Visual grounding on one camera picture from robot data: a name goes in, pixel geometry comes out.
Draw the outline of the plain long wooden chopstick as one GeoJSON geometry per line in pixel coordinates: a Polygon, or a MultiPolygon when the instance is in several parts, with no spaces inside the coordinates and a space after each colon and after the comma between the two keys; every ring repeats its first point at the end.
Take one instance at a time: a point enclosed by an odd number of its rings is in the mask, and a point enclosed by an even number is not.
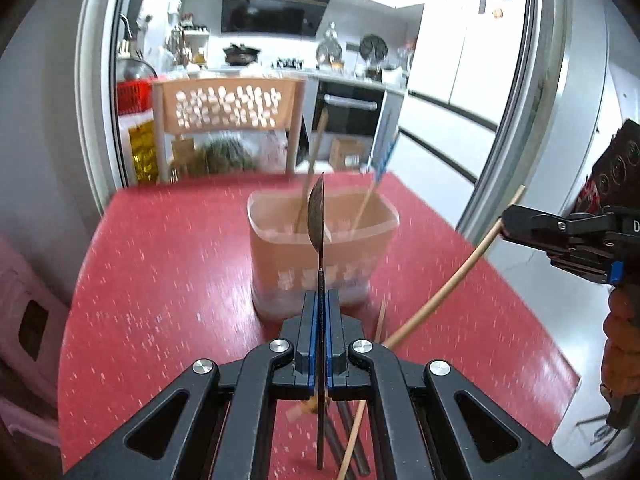
{"type": "MultiPolygon", "coordinates": [[[[521,184],[516,190],[515,194],[510,200],[509,206],[516,205],[525,194],[525,185],[521,184]]],[[[398,330],[395,330],[388,338],[384,340],[382,345],[387,349],[393,350],[398,344],[401,344],[411,335],[427,318],[429,318],[439,306],[448,298],[448,296],[462,283],[466,276],[471,272],[474,266],[484,257],[485,252],[492,245],[495,239],[498,237],[502,230],[502,219],[499,218],[495,224],[489,229],[484,238],[480,241],[472,251],[472,254],[464,260],[464,263],[457,269],[451,278],[446,281],[442,287],[434,293],[433,296],[427,302],[420,307],[416,313],[408,319],[407,322],[402,324],[398,330]]],[[[290,422],[295,422],[305,414],[311,413],[313,408],[316,408],[318,402],[311,402],[311,400],[302,402],[290,408],[286,412],[286,418],[290,422]]]]}

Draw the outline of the dark metal spoon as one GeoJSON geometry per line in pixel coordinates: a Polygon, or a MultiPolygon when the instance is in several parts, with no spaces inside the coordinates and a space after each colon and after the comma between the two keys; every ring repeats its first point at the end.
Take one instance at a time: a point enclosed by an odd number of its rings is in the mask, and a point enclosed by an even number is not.
{"type": "Polygon", "coordinates": [[[326,416],[326,284],[324,284],[324,177],[318,177],[311,190],[307,208],[308,235],[318,255],[316,313],[316,387],[317,387],[317,458],[316,467],[324,466],[324,416],[326,416]]]}

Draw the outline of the blue patterned wooden chopstick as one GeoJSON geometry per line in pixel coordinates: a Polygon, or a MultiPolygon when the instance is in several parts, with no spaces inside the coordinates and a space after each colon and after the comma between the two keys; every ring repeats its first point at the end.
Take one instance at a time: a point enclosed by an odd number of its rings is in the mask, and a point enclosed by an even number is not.
{"type": "Polygon", "coordinates": [[[352,222],[352,230],[350,231],[350,235],[354,235],[355,232],[359,229],[360,221],[363,217],[364,212],[367,209],[368,203],[370,202],[370,199],[373,196],[373,194],[378,190],[378,187],[380,186],[386,174],[388,163],[392,158],[393,151],[396,148],[399,137],[400,137],[400,131],[396,130],[396,132],[394,133],[393,139],[390,141],[390,144],[387,145],[387,148],[383,153],[383,156],[380,160],[380,164],[378,165],[378,168],[375,169],[373,180],[367,189],[366,195],[363,197],[363,201],[358,209],[355,220],[354,222],[352,222]]]}

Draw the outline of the dark chopsticks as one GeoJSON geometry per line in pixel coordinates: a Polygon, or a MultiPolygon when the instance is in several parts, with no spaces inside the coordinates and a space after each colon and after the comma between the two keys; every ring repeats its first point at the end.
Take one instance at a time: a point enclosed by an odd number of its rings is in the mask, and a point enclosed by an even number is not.
{"type": "MultiPolygon", "coordinates": [[[[336,422],[330,415],[330,408],[326,408],[326,417],[324,418],[324,440],[329,445],[331,456],[334,459],[337,468],[341,468],[342,461],[346,451],[349,434],[354,426],[355,414],[350,404],[346,401],[337,401],[335,403],[335,411],[337,420],[341,423],[341,429],[337,429],[336,422]]],[[[364,452],[363,444],[360,438],[357,438],[352,450],[352,462],[347,467],[345,478],[348,480],[356,480],[357,478],[366,478],[371,473],[371,467],[364,452]]]]}

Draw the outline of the pink plastic stool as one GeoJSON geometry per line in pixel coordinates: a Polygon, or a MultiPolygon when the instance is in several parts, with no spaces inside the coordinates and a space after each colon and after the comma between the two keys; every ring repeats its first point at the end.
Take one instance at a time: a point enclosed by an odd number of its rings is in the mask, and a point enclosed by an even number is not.
{"type": "Polygon", "coordinates": [[[58,367],[68,307],[1,242],[1,421],[10,434],[60,445],[58,367]]]}

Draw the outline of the white refrigerator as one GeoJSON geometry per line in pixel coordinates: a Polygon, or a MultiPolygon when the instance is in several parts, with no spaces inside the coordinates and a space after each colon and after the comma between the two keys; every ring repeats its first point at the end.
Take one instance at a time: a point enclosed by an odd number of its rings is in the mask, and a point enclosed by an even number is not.
{"type": "Polygon", "coordinates": [[[388,169],[450,226],[506,109],[526,0],[427,0],[388,169]]]}

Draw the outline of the green vegetables bag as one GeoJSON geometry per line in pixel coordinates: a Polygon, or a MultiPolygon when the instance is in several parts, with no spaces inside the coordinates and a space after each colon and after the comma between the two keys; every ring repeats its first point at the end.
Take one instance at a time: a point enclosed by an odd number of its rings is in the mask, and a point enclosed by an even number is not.
{"type": "Polygon", "coordinates": [[[211,133],[195,144],[206,174],[236,174],[256,170],[254,158],[239,133],[211,133]]]}

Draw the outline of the cardboard box on floor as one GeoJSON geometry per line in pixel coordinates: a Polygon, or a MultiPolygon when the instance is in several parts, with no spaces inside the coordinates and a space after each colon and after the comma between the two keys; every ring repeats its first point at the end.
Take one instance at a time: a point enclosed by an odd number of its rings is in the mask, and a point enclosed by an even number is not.
{"type": "Polygon", "coordinates": [[[357,171],[366,159],[366,144],[358,139],[335,138],[331,143],[329,164],[334,171],[357,171]]]}

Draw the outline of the black built-in oven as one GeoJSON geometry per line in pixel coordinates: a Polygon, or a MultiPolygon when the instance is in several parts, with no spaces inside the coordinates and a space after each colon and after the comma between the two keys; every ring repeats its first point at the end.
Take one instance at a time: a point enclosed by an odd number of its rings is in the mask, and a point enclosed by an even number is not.
{"type": "Polygon", "coordinates": [[[329,113],[326,132],[373,138],[380,119],[383,90],[320,80],[312,128],[317,129],[324,110],[329,113]]]}

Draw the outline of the plain wooden chopstick in holder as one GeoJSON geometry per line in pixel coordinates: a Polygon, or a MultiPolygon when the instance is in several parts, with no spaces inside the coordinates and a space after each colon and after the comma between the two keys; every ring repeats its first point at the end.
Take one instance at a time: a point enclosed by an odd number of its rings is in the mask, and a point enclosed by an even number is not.
{"type": "Polygon", "coordinates": [[[324,133],[326,132],[326,126],[328,125],[328,122],[329,122],[329,111],[325,107],[322,110],[322,113],[318,122],[316,137],[314,138],[314,144],[312,144],[312,148],[310,151],[309,167],[308,167],[306,178],[302,188],[302,194],[300,194],[300,201],[298,204],[297,216],[294,222],[295,233],[298,233],[300,228],[302,227],[303,216],[304,216],[304,211],[307,208],[306,203],[310,193],[311,182],[312,182],[312,179],[314,178],[314,165],[316,164],[316,161],[318,159],[322,138],[324,133]]]}

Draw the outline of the beige flower-pattern storage cart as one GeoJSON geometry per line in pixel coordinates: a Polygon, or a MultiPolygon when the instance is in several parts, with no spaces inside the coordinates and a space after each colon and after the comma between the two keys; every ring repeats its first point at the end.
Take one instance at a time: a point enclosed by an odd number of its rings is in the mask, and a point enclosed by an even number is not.
{"type": "Polygon", "coordinates": [[[155,79],[152,111],[160,180],[169,180],[166,138],[217,131],[286,131],[285,171],[296,167],[306,79],[214,77],[155,79]]]}

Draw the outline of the red plastic basket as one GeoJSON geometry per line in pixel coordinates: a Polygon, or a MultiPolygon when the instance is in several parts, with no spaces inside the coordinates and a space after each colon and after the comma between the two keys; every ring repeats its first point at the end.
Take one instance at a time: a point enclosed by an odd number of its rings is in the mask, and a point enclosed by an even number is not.
{"type": "Polygon", "coordinates": [[[152,107],[152,82],[149,79],[118,82],[116,105],[119,116],[146,112],[152,107]]]}

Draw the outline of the steel bowl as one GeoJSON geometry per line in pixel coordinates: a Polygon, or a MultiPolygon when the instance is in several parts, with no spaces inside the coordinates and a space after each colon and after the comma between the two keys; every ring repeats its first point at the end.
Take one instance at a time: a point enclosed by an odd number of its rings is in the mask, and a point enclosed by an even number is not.
{"type": "Polygon", "coordinates": [[[116,60],[116,81],[127,82],[156,78],[157,73],[151,64],[140,58],[118,58],[116,60]]]}

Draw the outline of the black wok on stove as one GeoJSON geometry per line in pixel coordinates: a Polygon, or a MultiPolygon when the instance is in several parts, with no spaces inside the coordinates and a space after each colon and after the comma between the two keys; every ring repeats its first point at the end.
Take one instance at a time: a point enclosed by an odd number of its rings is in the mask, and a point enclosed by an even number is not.
{"type": "Polygon", "coordinates": [[[224,49],[224,60],[231,66],[247,66],[258,60],[259,49],[244,46],[244,44],[230,44],[224,49]]]}

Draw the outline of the black range hood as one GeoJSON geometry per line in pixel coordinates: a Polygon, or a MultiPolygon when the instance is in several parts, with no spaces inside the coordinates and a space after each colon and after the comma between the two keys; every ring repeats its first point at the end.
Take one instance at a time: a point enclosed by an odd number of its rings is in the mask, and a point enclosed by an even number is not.
{"type": "Polygon", "coordinates": [[[314,37],[331,0],[221,0],[223,34],[314,37]]]}

